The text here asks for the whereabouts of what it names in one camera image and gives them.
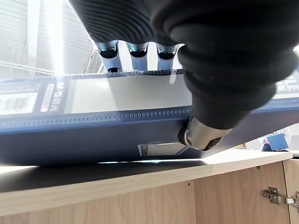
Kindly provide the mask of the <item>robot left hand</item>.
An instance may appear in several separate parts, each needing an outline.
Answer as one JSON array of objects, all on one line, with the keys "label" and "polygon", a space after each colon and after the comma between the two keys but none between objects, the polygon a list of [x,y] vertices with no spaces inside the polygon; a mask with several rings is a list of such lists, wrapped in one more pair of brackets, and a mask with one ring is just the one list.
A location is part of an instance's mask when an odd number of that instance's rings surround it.
[{"label": "robot left hand", "polygon": [[95,42],[180,44],[192,116],[179,140],[209,150],[298,66],[296,0],[73,0]]}]

